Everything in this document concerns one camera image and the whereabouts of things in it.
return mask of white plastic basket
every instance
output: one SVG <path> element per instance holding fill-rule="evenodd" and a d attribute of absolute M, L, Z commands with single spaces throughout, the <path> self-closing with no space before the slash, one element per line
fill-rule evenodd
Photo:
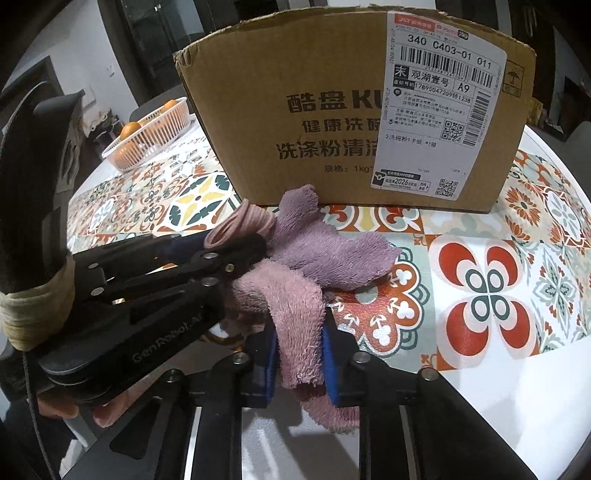
<path fill-rule="evenodd" d="M 102 157 L 113 164 L 119 171 L 130 170 L 148 161 L 157 153 L 165 149 L 189 127 L 189 107 L 187 97 L 177 98 L 178 104 L 164 113 L 161 108 L 141 118 L 140 122 L 147 122 L 137 132 L 125 140 L 115 138 L 113 143 L 105 148 Z"/>

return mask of shipping label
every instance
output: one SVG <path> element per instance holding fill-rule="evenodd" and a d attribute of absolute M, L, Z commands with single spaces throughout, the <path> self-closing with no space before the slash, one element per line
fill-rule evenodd
<path fill-rule="evenodd" d="M 476 161 L 506 52 L 452 25 L 389 12 L 371 186 L 456 200 Z"/>

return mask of qr code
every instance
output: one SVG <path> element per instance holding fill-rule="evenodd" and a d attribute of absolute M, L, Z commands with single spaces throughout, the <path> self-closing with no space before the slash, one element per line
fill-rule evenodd
<path fill-rule="evenodd" d="M 445 120 L 445 122 L 443 122 L 443 130 L 441 131 L 442 140 L 459 143 L 462 140 L 463 133 L 464 124 L 452 122 L 451 120 Z"/>
<path fill-rule="evenodd" d="M 435 190 L 435 195 L 451 197 L 456 192 L 456 187 L 456 181 L 441 179 L 439 180 L 439 185 L 437 185 L 437 190 Z"/>

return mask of black cable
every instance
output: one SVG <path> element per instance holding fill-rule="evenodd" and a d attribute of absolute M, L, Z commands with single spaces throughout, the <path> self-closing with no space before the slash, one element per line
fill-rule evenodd
<path fill-rule="evenodd" d="M 51 477 L 51 480 L 60 480 L 60 474 L 51 464 L 51 460 L 49 458 L 49 455 L 47 454 L 47 451 L 45 450 L 43 440 L 41 439 L 41 433 L 39 432 L 39 425 L 37 423 L 37 420 L 39 418 L 39 403 L 37 403 L 37 395 L 36 393 L 33 393 L 33 386 L 31 385 L 28 363 L 29 354 L 26 352 L 21 353 L 22 368 L 25 371 L 25 385 L 27 387 L 27 400 L 29 403 L 29 412 L 31 413 L 31 421 L 33 423 L 33 429 L 35 430 L 35 436 L 37 437 L 37 443 L 39 444 L 39 449 L 41 450 L 41 454 L 43 455 L 43 459 L 45 460 L 45 465 L 47 467 L 47 470 L 49 471 L 49 476 Z"/>

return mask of barcode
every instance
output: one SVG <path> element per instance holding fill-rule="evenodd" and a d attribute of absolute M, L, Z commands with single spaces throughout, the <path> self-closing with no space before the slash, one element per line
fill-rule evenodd
<path fill-rule="evenodd" d="M 492 75 L 490 73 L 468 65 L 463 61 L 423 50 L 422 48 L 400 45 L 400 60 L 441 70 L 447 74 L 455 75 L 462 80 L 470 79 L 474 83 L 486 88 L 491 88 L 492 86 Z"/>
<path fill-rule="evenodd" d="M 456 187 L 456 181 L 441 179 L 439 180 L 439 185 L 437 185 L 437 190 L 435 190 L 435 195 L 451 197 L 456 192 Z"/>
<path fill-rule="evenodd" d="M 478 135 L 486 119 L 486 110 L 491 102 L 491 96 L 478 90 L 476 92 L 476 101 L 470 112 L 470 118 L 466 125 L 466 135 L 464 136 L 464 145 L 474 147 L 478 141 Z"/>

